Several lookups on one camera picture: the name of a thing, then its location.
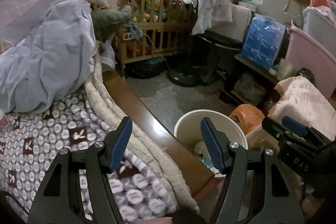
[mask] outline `orange stool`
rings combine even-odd
[[[243,104],[238,106],[229,117],[237,117],[241,123],[241,129],[245,135],[256,128],[256,126],[260,125],[265,118],[260,109],[250,104]]]

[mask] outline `pink bin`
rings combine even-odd
[[[290,41],[286,60],[296,71],[307,68],[315,76],[316,88],[329,99],[336,87],[336,58],[299,28],[287,30]]]

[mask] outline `blue packaging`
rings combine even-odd
[[[241,55],[269,70],[281,47],[286,27],[264,15],[252,19]]]

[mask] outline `plastic bin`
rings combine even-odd
[[[306,8],[303,31],[336,57],[336,27],[314,8]]]
[[[316,88],[328,100],[336,87],[336,58],[320,43],[299,28],[288,31],[290,42],[286,60],[295,71],[307,68],[315,76]]]
[[[237,142],[245,149],[248,149],[247,140],[240,127],[228,116],[222,113],[197,109],[183,115],[176,123],[174,136],[190,151],[194,151],[194,146],[201,141],[201,120],[209,117],[218,131],[222,131],[232,142]]]

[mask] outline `pink pillow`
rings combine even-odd
[[[158,219],[152,219],[147,221],[142,221],[139,224],[172,224],[171,217],[163,217]]]

